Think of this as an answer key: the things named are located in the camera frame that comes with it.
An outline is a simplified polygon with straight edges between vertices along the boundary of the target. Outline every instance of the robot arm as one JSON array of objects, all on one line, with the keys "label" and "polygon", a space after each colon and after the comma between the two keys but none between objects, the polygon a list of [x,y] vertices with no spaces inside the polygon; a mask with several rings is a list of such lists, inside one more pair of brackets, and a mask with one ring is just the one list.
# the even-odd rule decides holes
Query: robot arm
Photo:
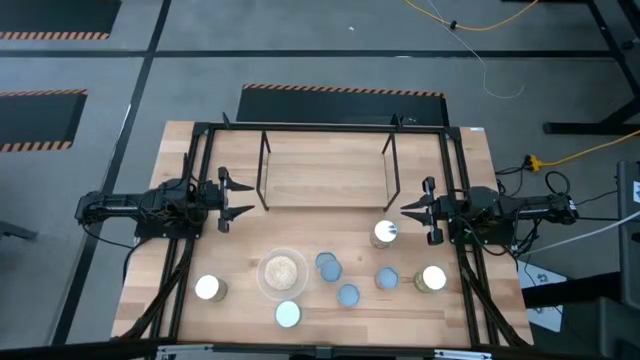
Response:
[{"label": "robot arm", "polygon": [[83,225],[110,218],[126,217],[138,223],[136,236],[142,238],[199,237],[209,211],[218,210],[218,230],[229,232],[229,222],[253,206],[231,208],[227,191],[250,191],[238,184],[226,168],[218,168],[219,185],[211,180],[197,185],[183,173],[180,179],[168,180],[143,194],[103,194],[90,192],[83,196],[75,217]]}]

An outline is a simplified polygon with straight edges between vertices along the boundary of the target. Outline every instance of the black table leg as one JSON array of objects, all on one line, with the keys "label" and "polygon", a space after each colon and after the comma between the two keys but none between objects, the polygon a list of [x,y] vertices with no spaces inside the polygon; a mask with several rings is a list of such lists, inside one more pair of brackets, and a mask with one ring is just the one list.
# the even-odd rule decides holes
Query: black table leg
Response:
[{"label": "black table leg", "polygon": [[620,300],[620,273],[613,272],[557,284],[522,289],[527,309],[595,300],[607,297]]},{"label": "black table leg", "polygon": [[0,221],[0,237],[5,235],[16,236],[25,240],[32,240],[35,239],[38,233],[17,225],[9,224],[8,222]]}]

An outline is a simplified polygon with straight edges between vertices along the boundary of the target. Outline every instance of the cylindrical container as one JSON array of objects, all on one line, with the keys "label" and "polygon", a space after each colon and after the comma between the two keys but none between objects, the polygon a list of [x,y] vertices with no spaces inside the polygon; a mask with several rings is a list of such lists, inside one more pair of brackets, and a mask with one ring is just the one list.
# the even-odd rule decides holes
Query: cylindrical container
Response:
[{"label": "cylindrical container", "polygon": [[398,287],[398,283],[400,282],[398,273],[388,266],[378,270],[375,280],[378,289],[382,290],[395,289]]},{"label": "cylindrical container", "polygon": [[338,302],[346,307],[358,305],[360,291],[355,285],[345,284],[338,290]]},{"label": "cylindrical container", "polygon": [[342,275],[342,265],[338,260],[326,261],[320,268],[320,276],[326,282],[336,282],[340,279],[340,275]]},{"label": "cylindrical container", "polygon": [[276,322],[283,328],[298,325],[301,317],[300,307],[291,300],[281,302],[276,308]]},{"label": "cylindrical container", "polygon": [[413,277],[413,284],[418,291],[430,293],[442,289],[447,283],[447,276],[437,266],[428,266],[418,271]]},{"label": "cylindrical container", "polygon": [[398,228],[389,220],[382,220],[376,224],[371,232],[371,245],[378,249],[386,249],[398,236]]},{"label": "cylindrical container", "polygon": [[205,275],[196,283],[196,295],[203,300],[220,301],[227,295],[227,283],[213,275]]},{"label": "cylindrical container", "polygon": [[316,256],[316,268],[318,270],[322,269],[322,264],[329,260],[336,260],[336,256],[330,252],[321,252]]}]

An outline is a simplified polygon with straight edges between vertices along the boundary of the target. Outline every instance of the lid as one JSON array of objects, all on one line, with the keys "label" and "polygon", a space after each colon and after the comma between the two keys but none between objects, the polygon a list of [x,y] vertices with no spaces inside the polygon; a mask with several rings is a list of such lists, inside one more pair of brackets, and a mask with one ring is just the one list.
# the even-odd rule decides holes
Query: lid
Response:
[{"label": "lid", "polygon": [[432,290],[440,290],[447,283],[447,276],[437,266],[429,266],[422,272],[424,283]]},{"label": "lid", "polygon": [[200,299],[209,300],[216,296],[220,282],[213,275],[205,275],[196,283],[196,295]]},{"label": "lid", "polygon": [[342,265],[336,260],[329,260],[322,264],[322,269],[320,270],[320,275],[325,281],[335,282],[340,279],[340,275],[342,274]]},{"label": "lid", "polygon": [[360,292],[355,285],[342,285],[338,290],[338,301],[344,306],[356,306],[360,300]]},{"label": "lid", "polygon": [[398,286],[398,274],[390,267],[384,267],[378,271],[378,284],[385,289]]},{"label": "lid", "polygon": [[293,301],[284,301],[276,308],[278,325],[289,328],[300,321],[300,308]]},{"label": "lid", "polygon": [[398,228],[389,220],[382,220],[376,224],[373,232],[378,240],[382,242],[392,242],[398,235]]},{"label": "lid", "polygon": [[336,256],[330,252],[322,252],[316,256],[316,268],[320,269],[322,264],[329,260],[335,260]]}]

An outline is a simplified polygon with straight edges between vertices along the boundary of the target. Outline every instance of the black and orange striped mat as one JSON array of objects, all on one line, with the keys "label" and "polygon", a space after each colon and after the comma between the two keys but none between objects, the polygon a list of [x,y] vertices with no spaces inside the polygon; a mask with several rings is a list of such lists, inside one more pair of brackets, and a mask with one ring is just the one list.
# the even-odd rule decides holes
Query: black and orange striped mat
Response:
[{"label": "black and orange striped mat", "polygon": [[0,40],[104,40],[120,0],[0,0]]},{"label": "black and orange striped mat", "polygon": [[0,92],[0,152],[66,150],[87,90]]},{"label": "black and orange striped mat", "polygon": [[273,84],[244,85],[237,121],[389,124],[394,114],[415,125],[449,126],[439,92]]}]

